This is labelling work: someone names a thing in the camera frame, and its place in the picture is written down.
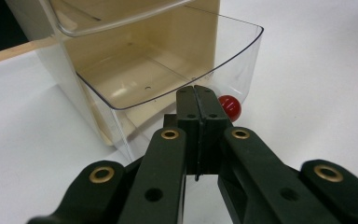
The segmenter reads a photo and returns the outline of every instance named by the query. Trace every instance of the screw hole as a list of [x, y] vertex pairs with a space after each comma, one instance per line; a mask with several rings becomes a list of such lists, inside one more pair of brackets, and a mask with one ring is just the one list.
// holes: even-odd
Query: screw hole
[[251, 135], [245, 131], [245, 130], [234, 130], [231, 133], [234, 137], [239, 138], [239, 139], [246, 139], [248, 137], [250, 137]]
[[145, 193], [145, 198], [151, 203], [158, 202], [162, 196], [161, 189], [148, 189]]
[[281, 189], [281, 196], [285, 200], [290, 201], [290, 202], [295, 202], [295, 201], [298, 201], [298, 199], [299, 199], [298, 194], [294, 190], [288, 189], [288, 188]]
[[330, 182], [341, 182], [344, 179], [338, 170], [328, 165], [317, 165], [313, 168], [313, 172], [320, 178]]
[[115, 170], [109, 166], [102, 166], [95, 168], [91, 174], [89, 175], [89, 181], [94, 184], [102, 184], [110, 179], [115, 175]]
[[179, 132], [175, 130], [167, 130], [162, 132], [161, 136], [165, 139], [175, 139], [179, 136]]

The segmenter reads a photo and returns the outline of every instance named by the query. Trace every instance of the red ball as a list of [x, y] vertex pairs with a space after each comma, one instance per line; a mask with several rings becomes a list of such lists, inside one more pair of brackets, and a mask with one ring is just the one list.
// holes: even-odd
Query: red ball
[[234, 97], [230, 95], [224, 95], [219, 97], [220, 105], [225, 110], [231, 122], [237, 120], [241, 115], [241, 104]]

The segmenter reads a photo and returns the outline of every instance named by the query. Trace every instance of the transparent plastic bin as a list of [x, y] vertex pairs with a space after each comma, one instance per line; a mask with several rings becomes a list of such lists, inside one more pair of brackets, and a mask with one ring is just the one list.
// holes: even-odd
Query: transparent plastic bin
[[[170, 7], [156, 0], [137, 16], [128, 10], [129, 17], [91, 22], [54, 5], [63, 0], [7, 2], [27, 36], [41, 40], [42, 62], [83, 117], [131, 161], [145, 154], [164, 114], [175, 113], [179, 88], [202, 85], [241, 103], [250, 89], [263, 28], [218, 15], [219, 0], [160, 1]], [[65, 2], [83, 11], [88, 3]], [[58, 11], [76, 26], [65, 27]]]
[[64, 44], [108, 142], [136, 160], [175, 90], [198, 84], [242, 103], [263, 29], [193, 7], [179, 7]]

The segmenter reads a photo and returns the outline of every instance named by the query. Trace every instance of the white table surface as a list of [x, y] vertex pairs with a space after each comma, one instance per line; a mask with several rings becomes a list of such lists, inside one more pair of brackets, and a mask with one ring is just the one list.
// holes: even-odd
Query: white table surface
[[[237, 125], [286, 164], [324, 159], [358, 176], [358, 1], [222, 0], [265, 27]], [[128, 161], [105, 146], [32, 51], [0, 62], [0, 223], [54, 211], [79, 172]], [[185, 223], [230, 223], [215, 177], [186, 189]]]

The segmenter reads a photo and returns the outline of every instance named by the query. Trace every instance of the red object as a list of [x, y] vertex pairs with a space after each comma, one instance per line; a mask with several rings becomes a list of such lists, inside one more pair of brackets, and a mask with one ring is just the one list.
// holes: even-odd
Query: red object
[[219, 97], [220, 105], [225, 110], [231, 122], [237, 120], [241, 115], [241, 104], [234, 97], [230, 95], [224, 95]]

